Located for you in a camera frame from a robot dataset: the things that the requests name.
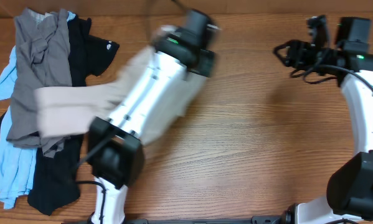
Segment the beige khaki shorts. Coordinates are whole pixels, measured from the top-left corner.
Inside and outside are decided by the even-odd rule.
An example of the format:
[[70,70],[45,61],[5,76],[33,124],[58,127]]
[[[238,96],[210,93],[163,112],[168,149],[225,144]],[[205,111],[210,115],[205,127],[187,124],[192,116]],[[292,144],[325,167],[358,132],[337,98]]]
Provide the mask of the beige khaki shorts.
[[[35,90],[37,130],[43,139],[85,134],[94,118],[107,119],[110,111],[122,103],[136,85],[153,48],[145,47],[127,61],[111,83],[84,87],[51,86]],[[159,139],[178,117],[184,116],[189,103],[204,86],[206,77],[188,73],[178,78],[180,83],[164,97],[162,108],[143,129],[141,142],[148,145]]]

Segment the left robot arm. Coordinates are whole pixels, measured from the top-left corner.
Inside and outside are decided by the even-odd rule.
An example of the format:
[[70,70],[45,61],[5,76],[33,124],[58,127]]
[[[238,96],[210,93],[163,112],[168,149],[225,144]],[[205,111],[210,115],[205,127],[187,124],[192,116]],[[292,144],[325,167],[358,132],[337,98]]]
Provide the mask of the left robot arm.
[[156,39],[142,76],[106,119],[95,118],[82,159],[97,187],[95,211],[87,223],[124,223],[125,200],[144,166],[143,146],[159,138],[180,117],[210,78],[218,31],[207,14],[187,13],[183,26]]

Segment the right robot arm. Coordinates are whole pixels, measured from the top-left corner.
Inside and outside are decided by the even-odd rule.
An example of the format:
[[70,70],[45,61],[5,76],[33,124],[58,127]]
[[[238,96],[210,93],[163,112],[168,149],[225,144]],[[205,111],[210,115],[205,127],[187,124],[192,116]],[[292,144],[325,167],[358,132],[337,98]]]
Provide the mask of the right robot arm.
[[274,48],[290,77],[320,82],[336,80],[347,102],[354,136],[353,157],[329,179],[326,195],[289,207],[282,223],[357,223],[373,221],[373,54],[369,53],[371,21],[342,17],[331,41],[326,16],[309,18],[310,42],[290,40]]

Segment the grey shirt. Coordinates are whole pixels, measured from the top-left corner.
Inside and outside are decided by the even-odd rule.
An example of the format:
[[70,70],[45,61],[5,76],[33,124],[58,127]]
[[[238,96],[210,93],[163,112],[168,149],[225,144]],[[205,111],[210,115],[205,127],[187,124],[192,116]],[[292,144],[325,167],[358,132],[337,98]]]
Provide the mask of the grey shirt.
[[67,18],[65,9],[39,14],[29,8],[14,18],[17,80],[11,95],[12,126],[7,140],[19,148],[41,148],[50,158],[64,148],[64,138],[42,137],[37,128],[34,90],[72,86]]

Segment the black t-shirt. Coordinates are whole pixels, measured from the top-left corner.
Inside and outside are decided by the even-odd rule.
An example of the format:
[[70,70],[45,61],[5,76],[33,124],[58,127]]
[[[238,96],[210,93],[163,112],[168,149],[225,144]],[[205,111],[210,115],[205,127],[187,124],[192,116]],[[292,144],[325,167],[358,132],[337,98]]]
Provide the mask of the black t-shirt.
[[[68,62],[74,87],[85,86],[89,75],[101,75],[112,63],[119,44],[90,35],[91,19],[70,13]],[[71,136],[53,158],[40,149],[21,149],[7,142],[12,126],[9,111],[0,117],[0,202],[12,209],[20,196],[44,215],[76,201],[80,190],[72,168],[79,162],[82,135]]]

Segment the light blue shirt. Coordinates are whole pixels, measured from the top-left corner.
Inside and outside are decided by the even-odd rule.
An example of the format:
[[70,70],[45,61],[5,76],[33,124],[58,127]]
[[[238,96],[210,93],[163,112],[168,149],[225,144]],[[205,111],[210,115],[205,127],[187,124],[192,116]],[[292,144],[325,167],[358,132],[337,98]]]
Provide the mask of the light blue shirt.
[[14,20],[16,44],[0,76],[0,100],[11,104],[0,126],[0,202],[11,209],[26,195],[29,205],[50,215],[76,201],[80,190],[70,166],[79,141],[46,137],[37,125],[34,92],[48,86],[71,86],[68,22],[73,14],[23,10]]

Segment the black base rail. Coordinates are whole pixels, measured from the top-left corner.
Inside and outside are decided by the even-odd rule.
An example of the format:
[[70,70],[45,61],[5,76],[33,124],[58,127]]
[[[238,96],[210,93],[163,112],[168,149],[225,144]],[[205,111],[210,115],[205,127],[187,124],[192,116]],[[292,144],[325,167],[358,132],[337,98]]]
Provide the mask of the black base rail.
[[197,219],[197,220],[125,220],[124,224],[290,224],[291,215],[253,216],[252,218]]

